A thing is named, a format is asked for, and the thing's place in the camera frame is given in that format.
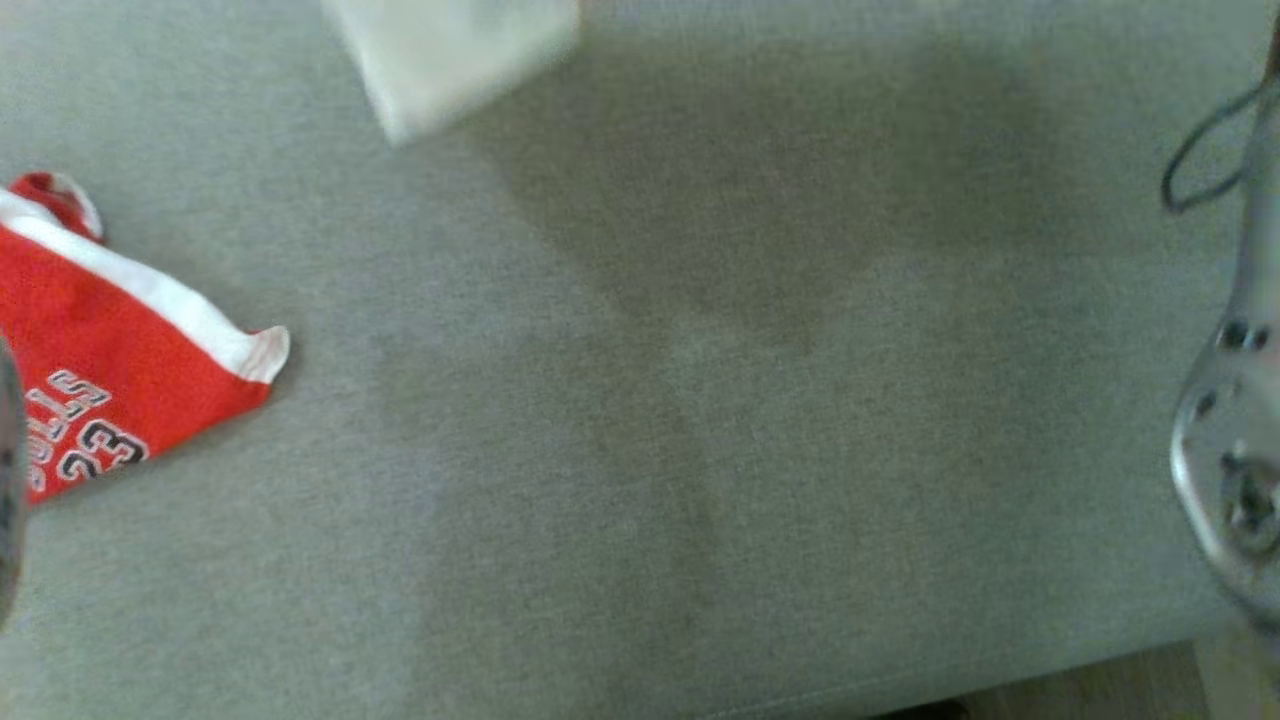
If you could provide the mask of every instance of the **gray couch cushion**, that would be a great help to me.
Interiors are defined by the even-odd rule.
[[[0,715],[869,712],[1225,615],[1166,442],[1239,205],[1155,182],[1270,3],[602,0],[404,150],[316,8],[197,5],[0,4],[0,174],[296,340],[33,519]]]

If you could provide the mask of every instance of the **wire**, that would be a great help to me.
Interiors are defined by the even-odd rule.
[[[1266,90],[1271,79],[1272,78],[1270,77],[1263,78],[1256,86],[1249,88],[1248,92],[1222,105],[1221,108],[1215,110],[1213,114],[1201,120],[1194,129],[1192,129],[1190,135],[1187,136],[1187,140],[1184,140],[1183,145],[1178,149],[1178,152],[1174,152],[1174,158],[1169,161],[1169,167],[1165,168],[1165,177],[1160,181],[1160,200],[1161,202],[1164,202],[1165,210],[1169,210],[1174,215],[1180,215],[1187,210],[1196,208],[1197,205],[1203,205],[1204,202],[1217,200],[1219,197],[1230,192],[1231,188],[1235,187],[1238,182],[1240,182],[1240,177],[1244,174],[1244,172],[1243,169],[1236,168],[1235,172],[1226,176],[1221,182],[1219,182],[1215,186],[1193,192],[1185,197],[1174,196],[1174,176],[1178,174],[1179,168],[1181,168],[1183,160],[1185,160],[1187,156],[1190,155],[1190,151],[1196,149],[1196,145],[1199,143],[1199,141],[1219,124],[1231,119],[1233,117],[1238,115],[1242,110],[1256,102],[1258,100],[1258,96],[1262,95],[1262,91]]]

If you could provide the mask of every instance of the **white cloth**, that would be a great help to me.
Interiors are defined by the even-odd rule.
[[[577,0],[325,0],[393,143],[434,132],[577,45]]]

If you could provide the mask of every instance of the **white trim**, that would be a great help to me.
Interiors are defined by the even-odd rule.
[[[72,188],[79,190],[74,183]],[[82,204],[92,209],[87,200]],[[270,383],[289,356],[289,332],[283,327],[241,332],[204,295],[61,227],[38,202],[0,190],[0,225],[129,293],[241,379]]]
[[[97,214],[97,208],[93,201],[88,199],[84,188],[79,186],[78,182],[61,173],[50,173],[52,182],[49,183],[49,190],[63,195],[70,193],[76,199],[76,202],[81,208],[81,222],[88,228],[88,232],[93,234],[95,238],[102,240],[102,217]]]

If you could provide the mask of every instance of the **wooden floor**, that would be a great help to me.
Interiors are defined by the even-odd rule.
[[[1189,642],[963,700],[973,720],[1234,720],[1210,715]]]

